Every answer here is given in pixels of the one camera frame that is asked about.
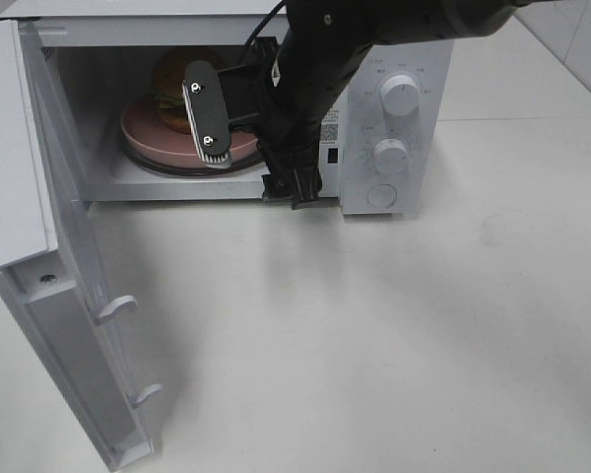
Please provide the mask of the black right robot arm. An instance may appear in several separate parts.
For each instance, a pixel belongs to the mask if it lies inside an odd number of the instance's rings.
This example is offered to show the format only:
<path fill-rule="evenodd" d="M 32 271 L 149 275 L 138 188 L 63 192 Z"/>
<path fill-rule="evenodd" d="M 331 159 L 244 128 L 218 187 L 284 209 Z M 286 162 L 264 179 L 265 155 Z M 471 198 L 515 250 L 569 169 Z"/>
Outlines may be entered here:
<path fill-rule="evenodd" d="M 498 31 L 523 1 L 282 1 L 282 42 L 252 34 L 254 59 L 222 70 L 230 126 L 253 133 L 267 174 L 264 200 L 294 209 L 319 198 L 323 118 L 376 45 L 482 37 Z"/>

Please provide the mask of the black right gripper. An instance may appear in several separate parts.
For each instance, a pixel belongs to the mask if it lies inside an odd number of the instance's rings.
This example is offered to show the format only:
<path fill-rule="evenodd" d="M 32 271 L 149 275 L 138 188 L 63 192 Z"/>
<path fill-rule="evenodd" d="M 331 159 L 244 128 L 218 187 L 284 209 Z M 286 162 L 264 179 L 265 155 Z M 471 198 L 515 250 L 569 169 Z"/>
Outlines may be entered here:
<path fill-rule="evenodd" d="M 275 36 L 259 36 L 245 65 L 220 75 L 233 126 L 253 132 L 268 172 L 264 201 L 289 200 L 293 210 L 319 201 L 322 177 L 315 142 L 315 60 L 278 53 Z"/>

